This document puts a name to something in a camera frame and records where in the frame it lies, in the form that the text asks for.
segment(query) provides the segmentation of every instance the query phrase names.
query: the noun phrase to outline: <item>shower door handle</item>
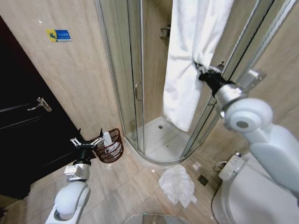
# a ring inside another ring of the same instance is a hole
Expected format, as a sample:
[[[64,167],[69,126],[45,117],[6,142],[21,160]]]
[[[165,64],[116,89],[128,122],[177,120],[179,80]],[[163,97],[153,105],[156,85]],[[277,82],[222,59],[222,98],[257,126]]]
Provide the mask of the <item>shower door handle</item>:
[[[136,85],[135,85],[135,99],[137,101],[141,101],[142,99],[141,98],[138,98],[138,85],[141,84],[142,82],[138,82]]]

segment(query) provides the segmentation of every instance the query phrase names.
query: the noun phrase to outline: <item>hanging towel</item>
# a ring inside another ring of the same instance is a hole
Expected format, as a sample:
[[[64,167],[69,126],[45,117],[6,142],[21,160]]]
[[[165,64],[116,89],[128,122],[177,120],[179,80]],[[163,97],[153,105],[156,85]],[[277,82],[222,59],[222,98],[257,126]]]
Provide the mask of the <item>hanging towel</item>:
[[[200,97],[202,82],[195,64],[209,68],[234,0],[173,0],[164,116],[187,132]]]

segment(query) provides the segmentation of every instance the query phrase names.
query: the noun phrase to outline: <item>toilet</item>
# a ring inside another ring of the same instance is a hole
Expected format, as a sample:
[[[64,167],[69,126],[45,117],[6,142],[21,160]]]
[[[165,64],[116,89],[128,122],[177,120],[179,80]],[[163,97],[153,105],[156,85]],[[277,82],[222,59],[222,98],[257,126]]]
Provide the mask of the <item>toilet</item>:
[[[212,209],[220,224],[298,224],[297,199],[278,186],[247,154],[230,179],[222,182]]]

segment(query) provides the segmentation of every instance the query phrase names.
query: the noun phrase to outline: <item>glass panel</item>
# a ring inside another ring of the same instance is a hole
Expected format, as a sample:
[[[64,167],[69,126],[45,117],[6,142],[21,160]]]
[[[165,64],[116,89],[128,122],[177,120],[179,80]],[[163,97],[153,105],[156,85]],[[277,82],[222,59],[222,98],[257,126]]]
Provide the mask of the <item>glass panel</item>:
[[[137,149],[135,95],[126,0],[100,0],[116,82],[124,133]]]
[[[136,123],[138,149],[143,150],[143,84],[142,84],[142,50],[141,50],[141,16],[140,0],[128,0],[129,30],[131,43],[131,58],[134,86],[141,82],[137,87],[137,98],[135,99]]]

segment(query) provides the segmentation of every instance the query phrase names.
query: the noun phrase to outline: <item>white towel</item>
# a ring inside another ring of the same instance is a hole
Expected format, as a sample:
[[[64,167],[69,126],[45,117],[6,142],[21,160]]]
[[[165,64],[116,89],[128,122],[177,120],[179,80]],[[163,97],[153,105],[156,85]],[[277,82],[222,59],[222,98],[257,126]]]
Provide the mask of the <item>white towel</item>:
[[[180,164],[167,169],[162,174],[159,185],[174,204],[180,201],[182,206],[186,208],[190,201],[194,203],[197,201],[194,196],[194,183],[186,169]]]
[[[194,62],[209,68],[234,0],[173,0],[164,116],[181,130],[190,128],[200,97]]]

